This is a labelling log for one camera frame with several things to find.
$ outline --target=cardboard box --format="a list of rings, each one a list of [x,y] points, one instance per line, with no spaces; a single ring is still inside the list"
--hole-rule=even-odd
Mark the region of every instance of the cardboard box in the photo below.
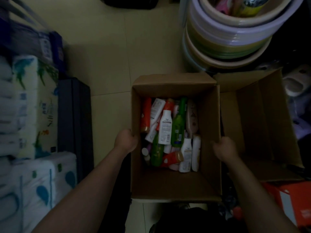
[[[20,151],[18,158],[57,152],[58,70],[33,55],[13,58]]]
[[[282,164],[302,166],[281,70],[217,74],[224,135],[260,181],[301,180]]]
[[[132,152],[132,198],[157,201],[221,201],[220,161],[210,141],[220,139],[219,87],[207,74],[155,74],[140,76],[132,86],[132,132],[140,136],[141,101],[153,98],[192,98],[198,109],[202,137],[199,172],[180,173],[146,168],[141,142]]]
[[[282,74],[252,71],[217,74],[155,74],[132,86],[132,132],[140,136],[141,98],[193,98],[202,137],[199,172],[146,168],[141,143],[132,152],[132,198],[157,201],[221,201],[220,161],[210,141],[226,136],[260,181],[301,180],[282,164],[302,166],[282,87]]]
[[[285,215],[297,226],[311,226],[311,182],[262,184]]]

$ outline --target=stacked bucket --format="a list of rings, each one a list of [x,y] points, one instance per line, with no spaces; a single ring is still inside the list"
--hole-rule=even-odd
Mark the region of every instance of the stacked bucket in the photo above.
[[[212,2],[189,0],[182,50],[192,71],[216,73],[250,64],[303,0],[269,0],[255,17],[247,18],[225,15]]]

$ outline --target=tiled floor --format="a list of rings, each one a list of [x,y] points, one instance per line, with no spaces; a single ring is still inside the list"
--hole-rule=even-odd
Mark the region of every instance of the tiled floor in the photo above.
[[[73,76],[91,87],[95,165],[130,128],[130,88],[140,75],[184,72],[178,4],[153,10],[111,8],[100,0],[24,0],[68,42]],[[159,203],[133,201],[127,233],[149,232]]]

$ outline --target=green bottle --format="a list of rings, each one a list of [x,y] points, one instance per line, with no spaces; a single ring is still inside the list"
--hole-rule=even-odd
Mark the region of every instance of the green bottle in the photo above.
[[[187,101],[187,97],[182,97],[180,99],[178,114],[173,119],[171,138],[171,145],[173,147],[181,147],[184,142]]]
[[[159,144],[159,133],[153,139],[150,163],[152,166],[159,167],[162,164],[164,145]]]

